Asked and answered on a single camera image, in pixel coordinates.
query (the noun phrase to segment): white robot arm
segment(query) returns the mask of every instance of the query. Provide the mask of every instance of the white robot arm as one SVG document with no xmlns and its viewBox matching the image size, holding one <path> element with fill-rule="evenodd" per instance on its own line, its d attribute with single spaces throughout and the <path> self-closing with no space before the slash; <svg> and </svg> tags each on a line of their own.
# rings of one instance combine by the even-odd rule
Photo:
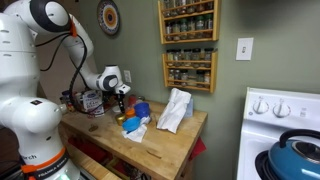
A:
<svg viewBox="0 0 320 180">
<path fill-rule="evenodd" d="M 23 171 L 35 179 L 79 179 L 79 169 L 69 160 L 57 126 L 58 105 L 36 97 L 40 71 L 37 35 L 69 33 L 63 41 L 87 85 L 96 90 L 126 94 L 118 66 L 94 74 L 84 61 L 93 52 L 92 42 L 80 23 L 55 0 L 18 0 L 0 13 L 0 126 L 11 129 L 19 141 Z"/>
</svg>

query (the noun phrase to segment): blue bowl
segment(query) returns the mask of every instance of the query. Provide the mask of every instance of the blue bowl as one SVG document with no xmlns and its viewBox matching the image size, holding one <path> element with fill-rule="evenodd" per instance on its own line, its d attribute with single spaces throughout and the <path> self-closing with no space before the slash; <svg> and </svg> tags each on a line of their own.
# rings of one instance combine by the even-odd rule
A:
<svg viewBox="0 0 320 180">
<path fill-rule="evenodd" d="M 123 122 L 122 127 L 126 131 L 134 131 L 140 126 L 140 118 L 132 117 Z"/>
<path fill-rule="evenodd" d="M 148 117 L 150 115 L 149 104 L 146 102 L 136 104 L 134 106 L 134 110 L 135 110 L 136 115 L 141 119 L 143 117 Z"/>
</svg>

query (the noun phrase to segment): spice rack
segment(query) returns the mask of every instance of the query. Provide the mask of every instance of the spice rack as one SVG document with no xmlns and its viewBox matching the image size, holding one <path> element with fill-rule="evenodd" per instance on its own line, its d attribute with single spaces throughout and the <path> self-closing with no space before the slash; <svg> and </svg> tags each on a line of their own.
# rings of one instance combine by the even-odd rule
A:
<svg viewBox="0 0 320 180">
<path fill-rule="evenodd" d="M 164 84 L 165 87 L 176 87 L 176 88 L 185 88 L 185 89 L 194 89 L 194 90 L 201 90 L 201 91 L 208 91 L 210 93 L 213 93 L 216 88 L 216 77 L 217 77 L 217 56 L 218 52 L 215 51 L 211 55 L 211 61 L 204 61 L 204 60 L 178 60 L 179 63 L 201 63 L 201 64 L 211 64 L 210 68 L 205 67 L 198 67 L 194 68 L 193 66 L 169 66 L 170 63 L 175 63 L 177 61 L 169 61 L 167 58 L 167 54 L 162 54 L 162 63 L 163 63 L 163 75 L 164 75 Z M 205 82 L 191 82 L 191 81 L 184 81 L 184 80 L 170 80 L 169 79 L 169 70 L 170 69 L 187 69 L 187 70 L 204 70 L 204 71 L 210 71 L 210 83 Z M 182 86 L 182 85 L 176 85 L 174 82 L 178 83 L 187 83 L 188 85 Z M 196 85 L 204 85 L 205 87 L 197 87 L 197 86 L 190 86 L 190 83 L 195 83 Z"/>
<path fill-rule="evenodd" d="M 213 9 L 212 10 L 205 10 L 202 12 L 193 12 L 191 14 L 183 14 L 177 15 L 174 17 L 164 17 L 163 13 L 166 11 L 178 10 L 181 8 L 188 8 L 190 6 L 197 6 L 201 4 L 206 4 L 212 2 Z M 203 41 L 217 41 L 219 39 L 219 29 L 220 29 L 220 0 L 202 0 L 200 2 L 187 4 L 184 6 L 177 6 L 175 8 L 164 8 L 164 5 L 158 1 L 158 13 L 159 13 L 159 25 L 160 25 L 160 38 L 161 44 L 172 44 L 172 43 L 184 43 L 184 42 L 203 42 Z M 175 20 L 179 20 L 182 18 L 189 18 L 189 17 L 196 17 L 199 15 L 206 15 L 212 14 L 213 17 L 213 28 L 212 29 L 205 29 L 205 30 L 195 30 L 195 31 L 187 31 L 183 33 L 207 33 L 210 37 L 202 37 L 202 38 L 195 38 L 195 39 L 184 39 L 184 40 L 167 40 L 167 37 L 174 37 L 182 35 L 183 33 L 166 33 L 166 22 L 172 22 Z"/>
</svg>

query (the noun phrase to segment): green wall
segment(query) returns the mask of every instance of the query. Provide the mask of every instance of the green wall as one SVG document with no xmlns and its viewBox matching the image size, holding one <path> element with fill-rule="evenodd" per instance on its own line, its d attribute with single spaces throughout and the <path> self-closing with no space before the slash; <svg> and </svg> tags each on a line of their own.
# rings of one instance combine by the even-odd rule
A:
<svg viewBox="0 0 320 180">
<path fill-rule="evenodd" d="M 196 158 L 195 179 L 233 179 L 246 88 L 320 93 L 320 1 L 222 0 L 220 40 L 164 46 L 157 0 L 114 0 L 121 16 L 117 36 L 97 23 L 98 0 L 80 1 L 83 26 L 95 45 L 97 69 L 130 70 L 132 92 L 167 103 L 161 54 L 170 47 L 217 47 L 217 88 L 190 91 L 195 109 L 209 113 L 201 135 L 207 151 Z M 251 61 L 235 61 L 238 38 L 254 37 Z"/>
</svg>

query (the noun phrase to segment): kitchen counter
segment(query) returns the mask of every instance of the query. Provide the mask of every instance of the kitchen counter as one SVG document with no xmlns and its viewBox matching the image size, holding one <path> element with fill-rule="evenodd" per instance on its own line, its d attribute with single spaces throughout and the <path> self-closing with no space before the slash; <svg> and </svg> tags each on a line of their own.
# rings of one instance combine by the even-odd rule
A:
<svg viewBox="0 0 320 180">
<path fill-rule="evenodd" d="M 150 175 L 153 179 L 179 179 L 207 119 L 207 113 L 194 110 L 193 117 L 181 121 L 177 133 L 156 129 L 156 122 L 166 104 L 147 101 L 152 121 L 142 143 L 125 139 L 112 111 L 98 118 L 81 113 L 67 113 L 61 124 L 80 134 L 118 158 Z M 92 126 L 98 129 L 89 131 Z"/>
</svg>

